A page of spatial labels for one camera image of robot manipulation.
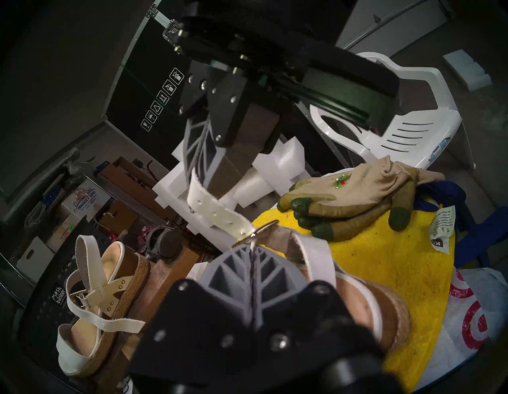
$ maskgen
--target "white plastic chair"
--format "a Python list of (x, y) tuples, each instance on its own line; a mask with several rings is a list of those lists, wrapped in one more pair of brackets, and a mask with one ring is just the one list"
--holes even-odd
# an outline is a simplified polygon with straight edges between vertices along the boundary
[[(387, 56), (376, 52), (358, 53), (358, 56), (372, 62), (381, 62), (401, 79), (427, 81), (434, 94), (437, 109), (413, 111), (402, 116), (395, 115), (382, 137), (368, 130), (360, 129), (313, 105), (310, 106), (312, 120), (330, 139), (357, 153), (367, 163), (390, 155), (392, 161), (400, 161), (413, 167), (427, 168), (444, 150), (462, 123), (462, 118), (441, 72), (429, 67), (401, 67)], [(323, 116), (345, 124), (356, 135), (360, 143), (336, 133), (323, 120)], [(468, 162), (475, 169), (465, 131), (464, 137)]]

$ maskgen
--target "gold buckle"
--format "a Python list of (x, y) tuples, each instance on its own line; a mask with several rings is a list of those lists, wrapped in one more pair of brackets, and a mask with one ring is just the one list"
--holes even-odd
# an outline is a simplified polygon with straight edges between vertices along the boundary
[(71, 294), (69, 294), (69, 298), (70, 298), (70, 299), (71, 299), (71, 301), (72, 301), (74, 304), (76, 304), (76, 305), (78, 305), (78, 303), (76, 302), (76, 298), (78, 298), (79, 302), (81, 303), (80, 308), (85, 309), (85, 308), (86, 308), (86, 306), (83, 304), (83, 299), (80, 297), (80, 295), (81, 295), (81, 294), (87, 294), (87, 295), (88, 295), (88, 293), (90, 293), (90, 291), (89, 291), (89, 290), (87, 290), (87, 289), (80, 290), (80, 291), (76, 291), (75, 293), (71, 293)]
[(262, 233), (263, 231), (265, 231), (267, 228), (273, 226), (273, 225), (276, 225), (279, 223), (279, 220), (278, 219), (275, 219), (275, 220), (272, 220), (271, 222), (268, 222), (267, 224), (257, 228), (256, 230), (254, 230), (254, 232), (251, 234), (251, 235), (248, 235), (247, 237), (239, 240), (239, 241), (236, 241), (232, 246), (231, 248), (234, 248), (235, 246), (238, 246), (240, 244), (249, 244), (251, 243), (252, 241), (256, 242), (256, 236), (259, 234), (259, 233)]

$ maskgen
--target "metal ring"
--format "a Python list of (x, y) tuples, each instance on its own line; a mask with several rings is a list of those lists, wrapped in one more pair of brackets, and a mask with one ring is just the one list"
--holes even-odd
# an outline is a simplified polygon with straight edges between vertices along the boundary
[(241, 244), (249, 244), (251, 243), (252, 241), (256, 242), (256, 237), (258, 236), (258, 234), (262, 233), (263, 231), (265, 231), (267, 228), (273, 226), (273, 225), (276, 225), (279, 223), (279, 220), (278, 219), (275, 219), (275, 220), (272, 220), (271, 222), (268, 222), (267, 224), (264, 224), (263, 226), (257, 228), (256, 230), (254, 230), (254, 232), (251, 234), (251, 235), (248, 235), (247, 237), (239, 240), (239, 241), (236, 241), (232, 246), (231, 248), (234, 248), (238, 245), (241, 245)]

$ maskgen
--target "beige glove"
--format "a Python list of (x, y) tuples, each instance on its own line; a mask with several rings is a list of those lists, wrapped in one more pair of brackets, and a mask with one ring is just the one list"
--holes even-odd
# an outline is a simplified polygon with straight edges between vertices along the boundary
[(399, 214), (390, 225), (400, 231), (409, 223), (416, 185), (444, 178), (386, 156), (351, 172), (302, 179), (281, 197), (277, 208), (292, 208), (300, 227), (311, 229), (314, 236), (340, 241), (351, 239), (389, 210), (394, 197)]

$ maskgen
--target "cardboard box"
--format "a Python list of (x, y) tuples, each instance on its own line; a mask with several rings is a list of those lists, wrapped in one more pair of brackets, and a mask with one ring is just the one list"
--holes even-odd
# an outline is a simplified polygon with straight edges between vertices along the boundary
[(64, 243), (72, 230), (74, 230), (74, 227), (78, 225), (78, 223), (79, 219), (74, 215), (67, 216), (63, 223), (60, 224), (55, 229), (51, 237), (49, 237), (48, 241), (46, 242), (47, 247), (56, 253), (56, 251), (60, 249), (60, 246)]
[(170, 207), (162, 209), (155, 201), (157, 193), (152, 190), (155, 180), (123, 157), (102, 170), (101, 175), (162, 219), (172, 220), (175, 217), (174, 210)]
[(111, 207), (99, 220), (99, 223), (108, 231), (120, 235), (123, 230), (129, 230), (138, 215), (132, 212), (121, 201), (113, 201)]
[(44, 245), (44, 242), (35, 237), (18, 260), (16, 268), (37, 283), (53, 256), (53, 252)]
[(61, 207), (66, 209), (69, 215), (74, 215), (80, 220), (86, 216), (86, 220), (90, 221), (110, 198), (111, 196), (99, 186), (91, 180), (85, 179), (61, 203)]

